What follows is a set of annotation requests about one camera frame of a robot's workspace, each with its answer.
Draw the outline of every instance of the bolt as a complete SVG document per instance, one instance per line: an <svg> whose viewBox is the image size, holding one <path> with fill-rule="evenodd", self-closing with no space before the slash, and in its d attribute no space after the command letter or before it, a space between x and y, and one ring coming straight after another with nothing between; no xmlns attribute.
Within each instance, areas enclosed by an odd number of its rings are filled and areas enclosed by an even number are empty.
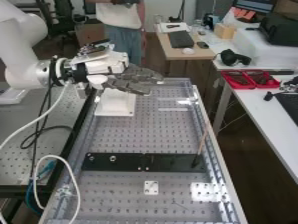
<svg viewBox="0 0 298 224"><path fill-rule="evenodd" d="M111 156L111 157L109 157L109 161L111 161L112 163L115 163L116 160L117 160L117 157L116 157L116 156Z"/></svg>

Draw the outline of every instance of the keyboard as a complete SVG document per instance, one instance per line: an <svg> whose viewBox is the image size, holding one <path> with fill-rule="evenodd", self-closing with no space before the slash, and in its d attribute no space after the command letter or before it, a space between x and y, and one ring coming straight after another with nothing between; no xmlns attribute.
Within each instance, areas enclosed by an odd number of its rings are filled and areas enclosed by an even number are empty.
<svg viewBox="0 0 298 224"><path fill-rule="evenodd" d="M169 33L171 45L173 48L188 48L193 47L195 41L187 31L177 31Z"/></svg>
<svg viewBox="0 0 298 224"><path fill-rule="evenodd" d="M298 126L298 94L278 93L276 97Z"/></svg>

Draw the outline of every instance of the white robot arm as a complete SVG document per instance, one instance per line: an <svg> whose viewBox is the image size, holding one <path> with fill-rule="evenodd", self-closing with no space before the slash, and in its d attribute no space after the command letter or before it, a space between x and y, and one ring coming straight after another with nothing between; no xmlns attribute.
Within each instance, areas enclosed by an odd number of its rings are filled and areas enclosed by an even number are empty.
<svg viewBox="0 0 298 224"><path fill-rule="evenodd" d="M159 82L157 73L125 74L127 53L115 52L108 43L91 44L74 59L39 60L32 46L47 36L47 25L36 15L23 13L7 0L0 2L0 57L7 65L6 78L14 89L47 87L55 84L91 83L97 89L112 88L148 95L151 90L139 81Z"/></svg>

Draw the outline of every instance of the computer monitor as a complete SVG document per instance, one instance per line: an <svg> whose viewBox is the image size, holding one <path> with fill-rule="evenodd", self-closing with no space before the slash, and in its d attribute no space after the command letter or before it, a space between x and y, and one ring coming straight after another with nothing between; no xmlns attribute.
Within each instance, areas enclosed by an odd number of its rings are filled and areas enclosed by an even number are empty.
<svg viewBox="0 0 298 224"><path fill-rule="evenodd" d="M241 9L249 9L260 13L273 11L277 0L236 0L235 6Z"/></svg>

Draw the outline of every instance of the small white block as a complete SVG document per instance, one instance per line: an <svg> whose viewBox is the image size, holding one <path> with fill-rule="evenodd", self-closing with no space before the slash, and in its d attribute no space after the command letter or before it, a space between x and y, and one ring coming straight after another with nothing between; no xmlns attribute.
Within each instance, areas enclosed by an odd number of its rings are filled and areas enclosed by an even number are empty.
<svg viewBox="0 0 298 224"><path fill-rule="evenodd" d="M159 195L159 181L145 181L144 182L144 194L145 195Z"/></svg>

